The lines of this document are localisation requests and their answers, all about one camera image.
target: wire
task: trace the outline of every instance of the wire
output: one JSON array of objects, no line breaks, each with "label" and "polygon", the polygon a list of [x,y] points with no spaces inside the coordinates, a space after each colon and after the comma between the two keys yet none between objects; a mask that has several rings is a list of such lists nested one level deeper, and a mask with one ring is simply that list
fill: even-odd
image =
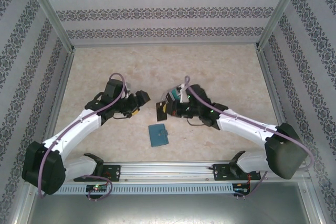
[{"label": "wire", "polygon": [[90,196],[91,196],[91,193],[92,193],[94,190],[89,191],[89,194],[88,194],[88,199],[89,199],[89,200],[91,200],[91,201],[102,200],[102,199],[106,198],[107,196],[109,196],[109,195],[111,194],[112,189],[113,189],[113,184],[112,184],[112,181],[109,180],[108,178],[100,177],[100,176],[95,176],[95,175],[84,175],[84,176],[82,176],[82,177],[84,177],[84,178],[100,178],[100,179],[104,179],[104,180],[107,181],[106,185],[108,185],[108,183],[111,185],[111,186],[110,186],[110,190],[109,190],[106,194],[104,194],[103,196],[101,196],[101,197],[98,198],[98,199],[92,199],[92,198],[90,197]]},{"label": "wire", "polygon": [[109,172],[105,172],[105,173],[103,173],[103,174],[106,174],[106,175],[107,175],[107,178],[111,178],[111,177],[112,177],[112,175],[111,175]]},{"label": "wire", "polygon": [[203,126],[204,125],[204,124],[192,124],[192,123],[189,122],[189,118],[187,118],[187,122],[191,126]]},{"label": "wire", "polygon": [[[238,194],[238,195],[242,196],[244,199],[245,199],[245,197],[249,197],[251,194],[255,193],[256,190],[260,187],[261,183],[266,178],[266,175],[267,175],[267,171],[265,171],[264,175],[261,177],[261,179],[259,180],[258,184],[255,186],[255,188],[253,188],[253,190],[248,195],[244,195],[244,194],[239,193],[237,191],[235,191],[235,194]],[[248,174],[248,183],[250,184],[250,182],[251,182],[251,177],[250,177],[250,174]]]},{"label": "wire", "polygon": [[127,119],[128,117],[125,116],[125,117],[123,117],[123,118],[115,118],[115,117],[113,116],[113,118],[119,120],[119,119]]},{"label": "wire", "polygon": [[83,120],[85,120],[86,118],[89,118],[90,116],[92,115],[95,115],[103,110],[106,110],[108,109],[109,107],[113,106],[120,98],[121,96],[124,94],[124,90],[125,90],[125,79],[124,77],[120,74],[120,73],[113,73],[110,75],[110,79],[113,77],[113,76],[119,76],[122,80],[122,89],[121,89],[121,92],[120,94],[117,96],[116,99],[114,99],[111,103],[109,103],[108,105],[102,107],[101,109],[97,110],[97,111],[93,111],[92,113],[86,115],[86,116],[83,116],[81,119],[75,121],[73,124],[71,124],[69,127],[67,127],[61,134],[59,134],[59,136],[55,139],[55,141],[53,141],[53,143],[50,145],[50,147],[48,148],[48,150],[46,151],[46,153],[44,154],[43,158],[42,158],[42,161],[41,161],[41,165],[40,165],[40,170],[38,171],[38,181],[37,181],[37,192],[38,192],[38,196],[40,198],[44,198],[46,196],[46,194],[42,195],[42,175],[43,175],[43,168],[44,168],[44,164],[47,160],[47,157],[49,155],[49,153],[51,152],[52,148],[54,148],[54,146],[56,144],[58,144],[59,140],[65,135],[67,134],[73,127],[75,127],[77,124],[79,124],[80,122],[82,122]]},{"label": "wire", "polygon": [[247,184],[248,184],[247,190],[248,190],[248,189],[251,188],[251,175],[250,175],[250,173],[247,174],[247,177],[248,177],[248,182],[247,182]]},{"label": "wire", "polygon": [[200,98],[200,97],[196,94],[196,92],[190,87],[190,85],[189,85],[190,77],[189,77],[189,76],[185,76],[185,77],[184,77],[184,82],[185,82],[185,85],[187,86],[187,88],[189,89],[190,93],[191,93],[196,99],[198,99],[198,101],[199,101],[201,104],[207,106],[208,108],[210,108],[210,109],[212,109],[212,110],[214,110],[214,111],[216,111],[216,112],[218,112],[218,113],[220,113],[220,114],[223,114],[223,115],[225,115],[225,116],[228,116],[228,117],[230,117],[230,118],[233,118],[233,119],[236,119],[236,120],[241,120],[241,121],[243,121],[243,122],[245,122],[245,123],[248,123],[248,124],[250,124],[250,125],[252,125],[252,126],[254,126],[254,127],[257,127],[257,128],[259,128],[259,129],[262,129],[262,130],[264,130],[264,131],[268,131],[268,132],[270,132],[270,133],[272,133],[272,134],[281,136],[281,137],[283,137],[284,139],[289,140],[289,141],[291,141],[292,143],[294,143],[294,144],[298,145],[299,147],[301,147],[301,148],[302,148],[305,152],[307,152],[307,154],[309,155],[310,163],[309,163],[309,165],[307,165],[307,166],[305,166],[305,167],[301,167],[301,168],[299,168],[298,170],[309,169],[310,167],[313,166],[315,158],[314,158],[312,152],[311,152],[307,147],[305,147],[303,144],[301,144],[300,142],[298,142],[298,141],[296,141],[295,139],[292,139],[291,137],[286,136],[286,135],[284,135],[284,134],[282,134],[282,133],[280,133],[280,132],[271,130],[271,129],[269,129],[269,128],[265,128],[265,127],[263,127],[263,126],[261,126],[261,125],[255,123],[255,122],[251,121],[251,120],[248,120],[248,119],[246,119],[246,118],[241,118],[240,116],[234,116],[234,115],[228,114],[228,113],[226,113],[226,112],[224,112],[224,111],[221,111],[221,110],[219,110],[219,109],[217,109],[217,108],[211,106],[210,104],[208,104],[208,103],[206,103],[204,100],[202,100],[202,98]]},{"label": "wire", "polygon": [[261,179],[259,180],[258,184],[255,186],[255,188],[253,188],[253,190],[248,195],[246,195],[246,197],[249,197],[251,194],[253,194],[253,193],[256,192],[256,190],[259,188],[259,186],[261,185],[261,183],[266,178],[266,175],[267,175],[267,171],[265,171],[264,175],[261,177]]}]

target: metal panel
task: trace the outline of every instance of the metal panel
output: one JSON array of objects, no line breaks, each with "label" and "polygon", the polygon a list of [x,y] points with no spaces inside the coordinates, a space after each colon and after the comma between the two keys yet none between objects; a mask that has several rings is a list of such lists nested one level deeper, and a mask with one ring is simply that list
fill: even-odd
[{"label": "metal panel", "polygon": [[[83,195],[86,185],[63,185],[55,195]],[[158,194],[233,194],[231,183],[220,184],[113,184],[113,195],[158,195]],[[92,195],[104,193],[92,192]]]},{"label": "metal panel", "polygon": [[113,195],[90,202],[83,195],[36,199],[28,223],[309,223],[295,183],[265,183],[253,196]]},{"label": "metal panel", "polygon": [[304,180],[299,182],[298,186],[310,223],[327,224],[313,182],[311,180]]}]

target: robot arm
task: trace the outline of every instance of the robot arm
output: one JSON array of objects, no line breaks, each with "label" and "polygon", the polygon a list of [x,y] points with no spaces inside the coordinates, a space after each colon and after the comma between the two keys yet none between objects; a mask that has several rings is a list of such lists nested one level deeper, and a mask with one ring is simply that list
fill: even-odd
[{"label": "robot arm", "polygon": [[41,189],[46,194],[53,194],[65,181],[91,174],[101,176],[102,159],[90,153],[86,153],[81,158],[74,160],[67,160],[67,157],[88,134],[98,129],[108,119],[113,118],[115,113],[121,113],[125,118],[130,118],[140,110],[141,106],[150,100],[146,92],[138,91],[134,95],[130,93],[128,86],[126,86],[125,93],[113,106],[86,118],[87,115],[114,101],[121,90],[122,82],[110,79],[105,91],[100,92],[92,101],[88,102],[85,109],[72,123],[43,143],[32,142],[26,150],[22,178],[37,187],[42,158],[57,137],[65,130],[67,130],[66,134],[53,146],[47,156]]},{"label": "robot arm", "polygon": [[[191,88],[206,103],[220,111],[224,111],[228,115],[220,114],[200,103],[186,89],[184,84],[165,93],[166,113],[182,118],[197,116],[206,126],[236,133],[260,146],[261,149],[259,151],[242,151],[234,157],[235,163],[233,165],[235,167],[233,167],[232,172],[235,175],[238,176],[239,173],[250,173],[260,170],[271,170],[281,178],[292,178],[307,157],[306,151],[293,142],[265,130],[270,129],[282,133],[301,143],[299,136],[289,124],[283,123],[280,126],[276,126],[257,122],[239,115],[227,106],[211,102],[205,91],[198,84],[191,85]],[[245,122],[244,119],[253,122],[259,127]]]}]

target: black mounting bracket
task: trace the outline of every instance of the black mounting bracket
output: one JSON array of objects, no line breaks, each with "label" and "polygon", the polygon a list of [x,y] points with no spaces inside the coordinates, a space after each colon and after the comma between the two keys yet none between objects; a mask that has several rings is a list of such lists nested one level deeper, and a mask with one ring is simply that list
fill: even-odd
[{"label": "black mounting bracket", "polygon": [[209,167],[210,170],[214,171],[215,181],[226,181],[226,180],[259,180],[261,179],[260,173],[250,172],[245,173],[237,165],[237,161],[245,153],[245,151],[238,152],[233,159],[228,164],[213,164]]},{"label": "black mounting bracket", "polygon": [[[120,179],[120,165],[103,165],[102,172],[100,177],[105,177],[111,180],[112,182],[119,182]],[[78,177],[74,179],[75,182],[106,182],[106,180],[103,179],[97,179],[97,178],[82,178]]]}]

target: blue wallet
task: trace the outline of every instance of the blue wallet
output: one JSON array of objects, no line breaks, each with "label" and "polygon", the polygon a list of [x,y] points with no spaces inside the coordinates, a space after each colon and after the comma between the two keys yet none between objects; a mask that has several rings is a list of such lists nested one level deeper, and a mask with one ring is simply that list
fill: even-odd
[{"label": "blue wallet", "polygon": [[149,125],[148,129],[152,147],[158,147],[169,143],[167,137],[168,132],[163,123]]}]

